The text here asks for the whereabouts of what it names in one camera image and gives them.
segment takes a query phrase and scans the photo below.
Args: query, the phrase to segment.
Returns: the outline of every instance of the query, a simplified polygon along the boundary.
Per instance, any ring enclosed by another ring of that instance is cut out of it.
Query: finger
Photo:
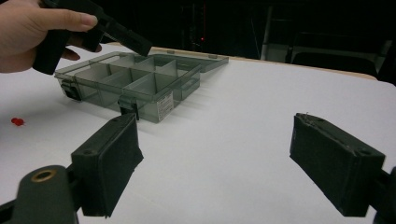
[[[71,60],[71,61],[76,61],[79,59],[79,55],[71,49],[64,49],[64,53],[62,54],[62,57],[64,59]]]
[[[98,22],[93,15],[67,9],[39,8],[32,16],[31,20],[35,22],[37,28],[44,31],[85,32],[93,28]]]

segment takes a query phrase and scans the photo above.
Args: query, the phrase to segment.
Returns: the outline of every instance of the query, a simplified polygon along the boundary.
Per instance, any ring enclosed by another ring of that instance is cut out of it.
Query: black chair
[[[293,16],[285,62],[378,77],[375,58],[394,26],[390,8],[381,0],[307,3]]]

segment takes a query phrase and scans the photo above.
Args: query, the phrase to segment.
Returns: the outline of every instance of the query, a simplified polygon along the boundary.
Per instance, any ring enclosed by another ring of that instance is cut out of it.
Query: table surface
[[[82,61],[98,54],[76,49]],[[102,53],[129,50],[104,45]],[[75,62],[61,60],[59,67]],[[117,112],[65,97],[56,78],[28,70],[0,76],[0,203],[19,181],[70,153]],[[80,223],[372,223],[342,217],[290,159],[293,116],[344,129],[396,165],[396,89],[329,71],[253,61],[201,76],[201,87],[158,124],[137,123],[145,159],[111,218]],[[11,119],[25,120],[17,127]]]

